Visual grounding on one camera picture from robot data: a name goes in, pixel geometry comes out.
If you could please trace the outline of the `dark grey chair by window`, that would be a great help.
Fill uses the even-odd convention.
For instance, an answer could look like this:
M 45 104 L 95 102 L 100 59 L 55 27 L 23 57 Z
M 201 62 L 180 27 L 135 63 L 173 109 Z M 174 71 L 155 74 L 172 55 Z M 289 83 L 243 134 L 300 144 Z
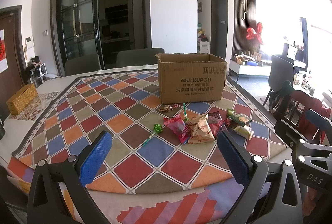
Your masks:
M 265 106 L 272 92 L 278 92 L 284 82 L 290 81 L 293 85 L 294 82 L 294 65 L 279 56 L 272 55 L 271 71 L 269 75 L 270 91 L 266 96 L 263 106 Z

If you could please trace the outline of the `small light green snack packet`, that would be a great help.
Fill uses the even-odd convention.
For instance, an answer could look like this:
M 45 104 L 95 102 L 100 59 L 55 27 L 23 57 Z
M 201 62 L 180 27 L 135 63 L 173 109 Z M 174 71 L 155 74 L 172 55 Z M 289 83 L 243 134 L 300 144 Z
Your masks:
M 254 134 L 254 131 L 247 125 L 237 126 L 233 130 L 239 136 L 242 136 L 247 140 L 251 140 L 251 138 L 253 137 L 253 134 Z

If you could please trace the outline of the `green stick lollipop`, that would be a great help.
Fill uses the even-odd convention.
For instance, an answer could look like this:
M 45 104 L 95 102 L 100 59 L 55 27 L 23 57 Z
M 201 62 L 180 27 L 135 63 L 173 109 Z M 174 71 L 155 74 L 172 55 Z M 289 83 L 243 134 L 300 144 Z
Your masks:
M 184 121 L 186 122 L 188 120 L 187 112 L 186 112 L 186 104 L 183 103 L 183 115 L 184 115 Z

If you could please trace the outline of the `black glass sliding door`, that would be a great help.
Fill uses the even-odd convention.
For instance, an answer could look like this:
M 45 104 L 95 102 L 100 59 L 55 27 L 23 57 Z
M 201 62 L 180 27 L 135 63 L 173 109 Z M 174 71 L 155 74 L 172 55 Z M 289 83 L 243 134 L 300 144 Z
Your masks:
M 150 0 L 51 0 L 51 33 L 61 76 L 74 59 L 91 54 L 102 69 L 122 51 L 151 48 Z

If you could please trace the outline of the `pink snack packet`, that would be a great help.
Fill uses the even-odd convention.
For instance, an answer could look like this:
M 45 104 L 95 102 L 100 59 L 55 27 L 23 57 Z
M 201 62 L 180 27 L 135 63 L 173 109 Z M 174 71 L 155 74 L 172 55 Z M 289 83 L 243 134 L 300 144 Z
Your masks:
M 180 115 L 164 119 L 164 125 L 177 135 L 182 144 L 185 144 L 189 140 L 191 136 L 191 129 L 185 121 L 183 121 Z

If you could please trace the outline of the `red bow decoration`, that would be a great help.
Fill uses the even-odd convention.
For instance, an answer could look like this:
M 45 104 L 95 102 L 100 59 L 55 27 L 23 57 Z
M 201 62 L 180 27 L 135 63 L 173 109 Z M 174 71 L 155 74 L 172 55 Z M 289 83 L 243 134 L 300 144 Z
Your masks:
M 247 28 L 246 39 L 247 40 L 256 40 L 259 44 L 263 44 L 262 40 L 262 31 L 263 31 L 263 24 L 258 22 L 256 25 L 256 29 L 253 27 Z

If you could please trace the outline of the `floral placemat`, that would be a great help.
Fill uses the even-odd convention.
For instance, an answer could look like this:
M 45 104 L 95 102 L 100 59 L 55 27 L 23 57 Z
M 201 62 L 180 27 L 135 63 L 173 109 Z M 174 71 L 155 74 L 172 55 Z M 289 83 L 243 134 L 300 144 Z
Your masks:
M 23 121 L 35 121 L 50 102 L 59 95 L 59 93 L 60 92 L 50 92 L 39 94 L 18 115 L 9 115 L 8 118 Z

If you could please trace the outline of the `dark grey dining chair right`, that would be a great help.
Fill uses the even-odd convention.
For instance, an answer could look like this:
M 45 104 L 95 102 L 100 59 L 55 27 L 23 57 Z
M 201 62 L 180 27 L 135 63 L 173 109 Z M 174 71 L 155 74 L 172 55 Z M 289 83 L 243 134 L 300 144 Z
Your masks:
M 121 51 L 116 56 L 116 67 L 157 64 L 157 54 L 165 53 L 163 48 L 144 48 Z

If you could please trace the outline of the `dark grey dining chair left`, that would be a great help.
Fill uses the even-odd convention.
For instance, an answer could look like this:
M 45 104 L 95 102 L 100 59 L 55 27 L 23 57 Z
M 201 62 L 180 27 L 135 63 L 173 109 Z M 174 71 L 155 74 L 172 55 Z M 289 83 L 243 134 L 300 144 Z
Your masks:
M 65 76 L 89 73 L 100 69 L 101 64 L 98 54 L 89 54 L 68 60 L 65 63 Z

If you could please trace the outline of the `yellow woven tissue box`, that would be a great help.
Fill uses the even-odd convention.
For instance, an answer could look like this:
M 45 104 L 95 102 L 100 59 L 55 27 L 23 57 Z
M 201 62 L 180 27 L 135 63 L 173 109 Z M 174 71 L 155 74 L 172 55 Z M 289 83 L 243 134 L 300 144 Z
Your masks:
M 19 89 L 6 104 L 12 115 L 18 115 L 32 100 L 38 96 L 34 84 L 27 84 Z

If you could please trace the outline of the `dark red striped snack packet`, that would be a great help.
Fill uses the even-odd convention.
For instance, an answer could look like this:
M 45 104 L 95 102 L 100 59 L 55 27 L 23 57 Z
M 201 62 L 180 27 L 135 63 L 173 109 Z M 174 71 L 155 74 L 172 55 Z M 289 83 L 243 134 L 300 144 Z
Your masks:
M 219 112 L 208 113 L 207 122 L 215 139 L 217 138 L 220 128 L 223 126 L 227 126 L 229 124 L 229 121 L 230 119 L 228 119 L 227 117 L 223 119 Z

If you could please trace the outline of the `gold red wrapped candy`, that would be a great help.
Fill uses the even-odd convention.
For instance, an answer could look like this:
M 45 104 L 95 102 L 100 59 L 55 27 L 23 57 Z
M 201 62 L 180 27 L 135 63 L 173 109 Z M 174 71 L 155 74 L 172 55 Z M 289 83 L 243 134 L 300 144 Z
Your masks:
M 158 108 L 159 112 L 172 112 L 174 109 L 178 107 L 177 104 L 163 104 Z

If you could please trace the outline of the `tan bread snack bag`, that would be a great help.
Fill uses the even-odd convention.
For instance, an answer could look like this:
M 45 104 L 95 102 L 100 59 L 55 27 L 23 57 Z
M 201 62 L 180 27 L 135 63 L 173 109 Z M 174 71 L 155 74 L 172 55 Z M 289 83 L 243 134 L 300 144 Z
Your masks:
M 214 140 L 214 135 L 208 124 L 208 115 L 197 115 L 188 119 L 185 124 L 191 129 L 188 144 L 201 144 Z

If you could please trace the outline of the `colourful diamond pattern tablecloth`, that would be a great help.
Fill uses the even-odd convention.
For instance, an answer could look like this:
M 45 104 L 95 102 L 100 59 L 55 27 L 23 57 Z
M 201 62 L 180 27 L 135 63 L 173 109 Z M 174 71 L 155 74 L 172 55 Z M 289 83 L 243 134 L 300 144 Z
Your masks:
M 108 131 L 111 150 L 88 189 L 112 223 L 216 223 L 240 194 L 216 142 L 182 144 L 163 127 L 142 146 L 155 124 L 184 117 L 181 104 L 158 111 L 156 70 L 57 78 L 37 90 L 60 93 L 35 121 L 7 119 L 1 142 L 1 159 L 22 189 L 40 160 L 62 162 Z M 269 160 L 286 149 L 273 121 L 229 80 L 221 99 L 186 104 L 187 117 L 225 118 L 228 109 L 252 119 L 251 140 L 233 133 L 250 154 Z

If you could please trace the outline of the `dark grey dining chair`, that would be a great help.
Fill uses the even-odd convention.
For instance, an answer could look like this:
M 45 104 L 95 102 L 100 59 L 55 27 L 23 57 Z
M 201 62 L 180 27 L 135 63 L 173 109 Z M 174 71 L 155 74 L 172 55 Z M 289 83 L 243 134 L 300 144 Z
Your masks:
M 144 48 L 121 51 L 116 56 L 116 67 L 157 64 L 157 54 L 165 53 L 163 48 Z
M 65 63 L 65 76 L 89 73 L 100 69 L 101 64 L 98 54 L 89 54 L 68 60 Z

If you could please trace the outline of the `red wooden chair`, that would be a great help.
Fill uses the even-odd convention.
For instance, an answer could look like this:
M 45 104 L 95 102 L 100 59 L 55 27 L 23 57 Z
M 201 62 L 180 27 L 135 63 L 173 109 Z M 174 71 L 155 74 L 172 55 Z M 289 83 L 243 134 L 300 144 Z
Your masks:
M 310 142 L 322 144 L 326 133 L 306 119 L 306 112 L 309 109 L 322 117 L 331 116 L 331 108 L 325 107 L 322 101 L 301 90 L 282 89 L 272 92 L 269 96 L 269 112 L 274 118 L 289 121 Z

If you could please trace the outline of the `brown cardboard box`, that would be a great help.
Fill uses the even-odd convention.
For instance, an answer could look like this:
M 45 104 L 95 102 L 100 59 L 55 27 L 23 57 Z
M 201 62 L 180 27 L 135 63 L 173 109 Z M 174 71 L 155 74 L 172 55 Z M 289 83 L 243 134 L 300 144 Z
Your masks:
M 206 53 L 157 54 L 162 104 L 219 100 L 225 87 L 227 62 Z

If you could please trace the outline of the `green lollipop toy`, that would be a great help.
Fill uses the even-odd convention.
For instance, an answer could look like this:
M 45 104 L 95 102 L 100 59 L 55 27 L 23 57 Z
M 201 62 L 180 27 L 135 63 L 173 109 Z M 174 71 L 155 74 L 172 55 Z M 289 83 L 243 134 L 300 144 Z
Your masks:
M 155 124 L 153 127 L 153 132 L 152 134 L 145 140 L 145 142 L 142 144 L 142 146 L 145 146 L 150 140 L 152 140 L 152 138 L 157 135 L 160 134 L 163 131 L 163 127 L 161 124 Z

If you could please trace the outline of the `white shelf with toys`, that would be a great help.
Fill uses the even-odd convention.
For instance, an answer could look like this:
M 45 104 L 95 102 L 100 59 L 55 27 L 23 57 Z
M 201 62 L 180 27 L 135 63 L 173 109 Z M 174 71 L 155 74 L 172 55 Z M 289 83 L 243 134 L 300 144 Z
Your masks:
M 198 23 L 197 53 L 209 53 L 210 43 L 201 23 Z

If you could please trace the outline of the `brown entrance door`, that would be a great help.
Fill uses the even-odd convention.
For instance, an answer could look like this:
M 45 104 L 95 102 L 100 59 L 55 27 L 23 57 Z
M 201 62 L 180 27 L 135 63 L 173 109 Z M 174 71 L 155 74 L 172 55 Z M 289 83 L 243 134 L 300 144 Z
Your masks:
M 10 114 L 7 100 L 27 84 L 21 38 L 21 6 L 1 9 L 1 42 L 4 43 L 7 69 L 1 71 L 1 120 Z

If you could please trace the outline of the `white tv cabinet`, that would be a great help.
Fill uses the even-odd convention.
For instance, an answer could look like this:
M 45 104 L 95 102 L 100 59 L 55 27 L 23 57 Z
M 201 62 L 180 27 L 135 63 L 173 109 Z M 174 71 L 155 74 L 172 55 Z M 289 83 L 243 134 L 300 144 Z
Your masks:
M 270 66 L 241 65 L 233 60 L 229 62 L 228 75 L 235 77 L 236 82 L 240 77 L 269 77 L 270 72 Z

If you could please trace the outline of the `dark green cracker packet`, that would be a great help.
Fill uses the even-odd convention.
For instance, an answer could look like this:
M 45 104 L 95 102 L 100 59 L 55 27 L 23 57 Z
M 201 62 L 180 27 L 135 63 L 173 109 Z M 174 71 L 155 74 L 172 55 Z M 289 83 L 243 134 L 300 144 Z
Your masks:
M 227 110 L 227 117 L 240 126 L 245 126 L 251 123 L 252 119 L 243 113 L 236 113 L 233 109 Z

